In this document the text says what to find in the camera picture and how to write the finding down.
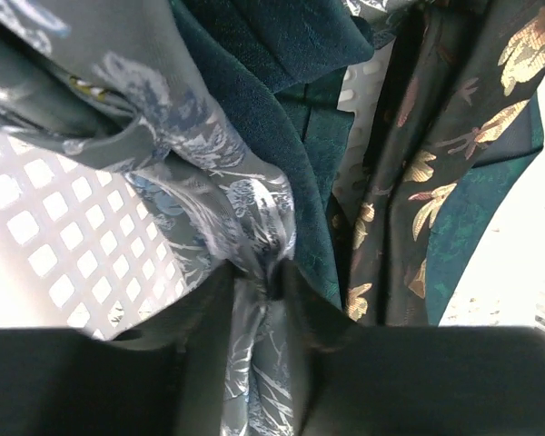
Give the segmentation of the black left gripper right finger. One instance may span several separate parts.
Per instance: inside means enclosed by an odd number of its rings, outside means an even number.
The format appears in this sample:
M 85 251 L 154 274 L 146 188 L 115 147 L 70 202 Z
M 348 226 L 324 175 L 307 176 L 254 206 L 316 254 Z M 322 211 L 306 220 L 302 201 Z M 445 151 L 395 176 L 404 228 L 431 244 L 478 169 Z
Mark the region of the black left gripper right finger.
M 545 334 L 363 327 L 279 267 L 299 435 L 545 435 Z

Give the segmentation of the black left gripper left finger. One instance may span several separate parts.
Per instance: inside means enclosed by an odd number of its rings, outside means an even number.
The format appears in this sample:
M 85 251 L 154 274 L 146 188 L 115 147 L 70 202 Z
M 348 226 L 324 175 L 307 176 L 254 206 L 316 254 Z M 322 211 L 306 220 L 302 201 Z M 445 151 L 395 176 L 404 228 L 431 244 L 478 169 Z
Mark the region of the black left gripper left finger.
M 215 435 L 235 271 L 116 336 L 0 329 L 0 435 Z

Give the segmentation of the grey blue floral tie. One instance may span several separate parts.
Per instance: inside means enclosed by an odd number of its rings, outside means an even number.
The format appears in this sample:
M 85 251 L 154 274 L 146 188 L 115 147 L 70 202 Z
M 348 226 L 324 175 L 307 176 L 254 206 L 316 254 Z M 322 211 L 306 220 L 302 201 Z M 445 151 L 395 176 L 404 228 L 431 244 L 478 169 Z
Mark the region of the grey blue floral tie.
M 191 290 L 232 263 L 223 435 L 293 435 L 283 307 L 294 253 L 286 175 L 213 99 L 165 1 L 0 1 L 0 130 L 121 174 Z

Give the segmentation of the white plastic basket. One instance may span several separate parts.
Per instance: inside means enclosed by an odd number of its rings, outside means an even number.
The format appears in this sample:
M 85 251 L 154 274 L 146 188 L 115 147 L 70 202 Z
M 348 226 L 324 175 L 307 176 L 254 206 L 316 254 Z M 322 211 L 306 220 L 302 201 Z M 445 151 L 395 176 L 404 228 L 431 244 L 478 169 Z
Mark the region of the white plastic basket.
M 261 136 L 302 148 L 296 160 L 327 213 L 304 219 L 299 257 L 344 303 L 352 222 L 365 189 L 362 158 L 391 51 L 303 85 L 287 107 L 247 68 L 223 73 L 223 94 L 250 121 L 279 115 Z M 545 330 L 545 105 L 533 97 L 464 175 L 431 231 L 427 303 L 443 325 Z M 0 133 L 0 327 L 71 326 L 107 339 L 179 299 L 205 274 L 203 245 L 159 189 L 149 213 L 116 173 L 96 171 Z

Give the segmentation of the dark green tie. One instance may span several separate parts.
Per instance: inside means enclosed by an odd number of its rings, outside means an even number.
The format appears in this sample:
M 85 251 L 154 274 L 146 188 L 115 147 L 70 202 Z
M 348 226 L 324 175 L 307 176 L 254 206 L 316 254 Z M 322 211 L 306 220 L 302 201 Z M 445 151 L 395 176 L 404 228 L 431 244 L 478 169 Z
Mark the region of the dark green tie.
M 203 78 L 234 127 L 252 151 L 288 176 L 296 206 L 296 257 L 306 246 L 304 219 L 327 213 L 318 189 L 305 180 L 307 167 L 297 163 L 300 145 L 272 144 L 261 136 L 268 126 L 280 126 L 279 115 L 250 121 L 240 101 L 223 94 L 223 73 L 239 63 L 254 74 L 287 107 L 303 85 L 336 71 L 371 60 L 389 48 L 408 11 L 420 1 L 403 1 L 386 8 L 387 27 L 379 30 L 353 17 L 340 1 L 175 1 L 176 23 Z

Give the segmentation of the black gold leaf tie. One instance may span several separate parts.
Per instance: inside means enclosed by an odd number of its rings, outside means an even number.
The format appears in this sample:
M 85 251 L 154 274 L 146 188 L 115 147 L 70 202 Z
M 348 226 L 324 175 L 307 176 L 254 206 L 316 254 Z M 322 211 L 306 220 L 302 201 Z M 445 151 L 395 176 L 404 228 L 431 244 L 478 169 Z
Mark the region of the black gold leaf tie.
M 492 216 L 541 151 L 545 1 L 420 1 L 395 37 L 363 157 L 344 308 L 439 323 Z

